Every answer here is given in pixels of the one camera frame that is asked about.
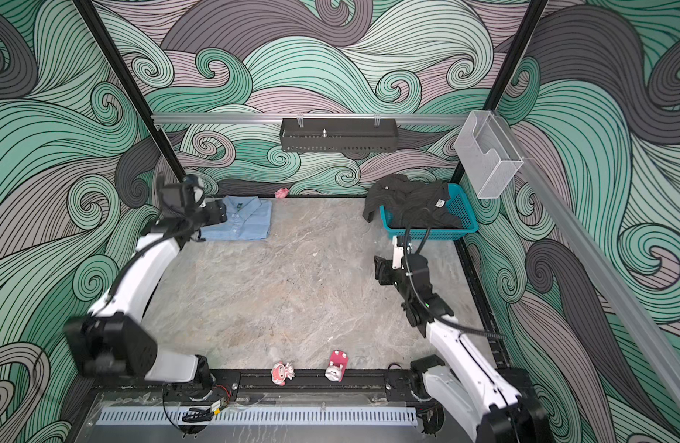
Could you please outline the light blue long sleeve shirt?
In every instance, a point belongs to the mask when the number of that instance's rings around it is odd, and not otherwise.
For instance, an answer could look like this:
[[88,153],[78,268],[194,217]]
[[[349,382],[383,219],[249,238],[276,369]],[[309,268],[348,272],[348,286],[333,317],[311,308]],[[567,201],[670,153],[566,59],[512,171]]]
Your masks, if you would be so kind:
[[227,221],[202,228],[208,241],[256,241],[268,238],[271,228],[272,201],[258,197],[218,199],[225,205]]

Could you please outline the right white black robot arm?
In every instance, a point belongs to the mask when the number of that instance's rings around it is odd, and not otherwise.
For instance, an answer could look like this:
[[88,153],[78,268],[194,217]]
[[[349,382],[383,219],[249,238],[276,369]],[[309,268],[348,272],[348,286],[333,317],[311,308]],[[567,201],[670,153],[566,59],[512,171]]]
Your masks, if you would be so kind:
[[375,258],[375,278],[397,290],[409,325],[438,353],[415,363],[413,396],[441,405],[474,442],[552,442],[539,401],[511,384],[471,340],[491,334],[460,325],[434,292],[428,260],[412,247],[411,231],[393,244],[393,258]]

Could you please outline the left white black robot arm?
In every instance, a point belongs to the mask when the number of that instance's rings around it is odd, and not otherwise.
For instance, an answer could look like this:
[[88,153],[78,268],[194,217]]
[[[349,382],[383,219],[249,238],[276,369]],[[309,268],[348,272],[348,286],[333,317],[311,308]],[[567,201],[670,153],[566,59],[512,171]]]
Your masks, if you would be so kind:
[[223,223],[225,209],[206,202],[196,175],[161,186],[157,197],[159,214],[142,229],[131,258],[85,315],[65,323],[63,333],[83,377],[210,389],[214,378],[206,358],[161,347],[142,318],[168,266],[187,243],[201,239],[203,227]]

